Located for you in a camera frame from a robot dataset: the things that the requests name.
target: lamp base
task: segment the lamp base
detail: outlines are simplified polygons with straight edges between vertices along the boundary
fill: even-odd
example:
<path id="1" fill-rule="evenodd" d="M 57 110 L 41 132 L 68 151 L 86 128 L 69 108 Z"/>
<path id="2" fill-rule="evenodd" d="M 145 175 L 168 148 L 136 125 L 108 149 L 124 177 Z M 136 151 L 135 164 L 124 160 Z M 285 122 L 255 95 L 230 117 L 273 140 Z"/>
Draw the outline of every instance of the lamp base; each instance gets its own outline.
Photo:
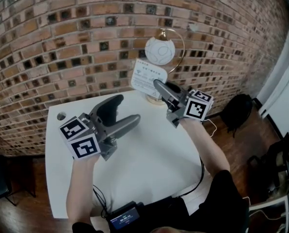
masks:
<path id="1" fill-rule="evenodd" d="M 146 95 L 145 98 L 152 104 L 155 104 L 155 105 L 165 105 L 165 103 L 163 102 L 162 99 L 157 99 L 155 97 L 152 97 L 152 96 L 149 96 L 149 95 Z"/>

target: brick wall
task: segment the brick wall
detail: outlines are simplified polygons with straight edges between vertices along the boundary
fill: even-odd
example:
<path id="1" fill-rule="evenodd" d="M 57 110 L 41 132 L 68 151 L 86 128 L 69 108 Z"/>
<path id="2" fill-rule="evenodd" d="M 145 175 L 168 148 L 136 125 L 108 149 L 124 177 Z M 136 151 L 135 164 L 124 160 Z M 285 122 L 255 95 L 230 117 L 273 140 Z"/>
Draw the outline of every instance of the brick wall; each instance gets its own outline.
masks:
<path id="1" fill-rule="evenodd" d="M 289 9 L 285 0 L 0 0 L 0 154 L 44 153 L 52 105 L 130 90 L 134 60 L 161 26 L 187 47 L 169 79 L 211 93 L 213 114 L 260 90 Z M 167 70 L 182 50 L 172 37 Z"/>

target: gold lamp arm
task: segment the gold lamp arm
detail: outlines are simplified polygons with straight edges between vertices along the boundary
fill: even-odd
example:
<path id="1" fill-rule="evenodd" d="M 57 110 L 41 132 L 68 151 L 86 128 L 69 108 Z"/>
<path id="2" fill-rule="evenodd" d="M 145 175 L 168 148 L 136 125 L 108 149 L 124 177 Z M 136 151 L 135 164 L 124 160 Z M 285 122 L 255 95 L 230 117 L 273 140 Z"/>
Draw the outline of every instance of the gold lamp arm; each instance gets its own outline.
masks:
<path id="1" fill-rule="evenodd" d="M 180 39 L 181 39 L 181 41 L 182 41 L 182 43 L 183 43 L 183 53 L 182 53 L 181 59 L 179 60 L 178 64 L 177 64 L 173 69 L 171 69 L 171 70 L 168 72 L 168 73 L 171 73 L 171 72 L 173 72 L 173 71 L 181 64 L 181 62 L 182 62 L 182 60 L 183 60 L 183 58 L 184 58 L 184 54 L 185 54 L 185 44 L 184 44 L 184 40 L 183 40 L 182 36 L 181 36 L 179 33 L 177 33 L 175 30 L 173 30 L 173 29 L 160 28 L 160 30 L 162 30 L 162 31 L 168 30 L 168 31 L 174 32 L 176 35 L 178 35 L 178 36 L 180 37 Z"/>

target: black backpack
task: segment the black backpack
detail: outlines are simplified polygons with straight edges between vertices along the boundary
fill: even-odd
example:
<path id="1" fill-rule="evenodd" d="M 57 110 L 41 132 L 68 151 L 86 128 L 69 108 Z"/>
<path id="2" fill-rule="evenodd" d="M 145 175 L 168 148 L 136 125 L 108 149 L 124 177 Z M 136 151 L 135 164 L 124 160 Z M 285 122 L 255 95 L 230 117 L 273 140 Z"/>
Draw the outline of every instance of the black backpack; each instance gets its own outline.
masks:
<path id="1" fill-rule="evenodd" d="M 248 119 L 252 110 L 252 99 L 249 95 L 236 95 L 222 110 L 220 116 L 228 127 L 227 132 L 232 131 L 235 137 L 236 130 Z"/>

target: forearm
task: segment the forearm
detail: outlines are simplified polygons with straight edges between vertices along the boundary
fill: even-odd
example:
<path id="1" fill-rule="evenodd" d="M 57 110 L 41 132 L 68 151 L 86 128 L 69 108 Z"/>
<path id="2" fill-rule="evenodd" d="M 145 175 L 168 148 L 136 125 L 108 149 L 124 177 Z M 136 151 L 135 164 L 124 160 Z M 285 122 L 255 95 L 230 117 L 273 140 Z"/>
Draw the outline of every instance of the forearm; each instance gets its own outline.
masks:
<path id="1" fill-rule="evenodd" d="M 193 119 L 182 119 L 180 124 L 195 144 L 206 169 L 212 177 L 219 171 L 230 170 L 230 164 L 227 161 L 225 154 L 211 139 L 200 122 Z"/>
<path id="2" fill-rule="evenodd" d="M 73 162 L 70 187 L 66 200 L 67 215 L 71 223 L 91 224 L 93 207 L 93 158 Z"/>

